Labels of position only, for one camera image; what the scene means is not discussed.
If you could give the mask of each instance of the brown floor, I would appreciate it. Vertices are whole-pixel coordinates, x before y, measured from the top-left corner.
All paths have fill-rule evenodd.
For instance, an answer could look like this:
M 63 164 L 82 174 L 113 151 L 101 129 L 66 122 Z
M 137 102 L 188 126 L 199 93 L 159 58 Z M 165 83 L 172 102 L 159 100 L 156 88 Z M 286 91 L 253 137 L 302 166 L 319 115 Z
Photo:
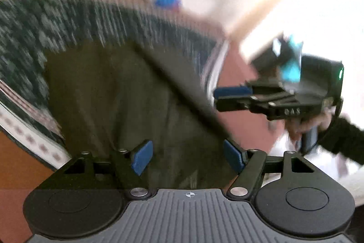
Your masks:
M 52 170 L 0 133 L 0 240 L 23 243 L 32 234 L 23 216 L 27 195 L 47 179 Z

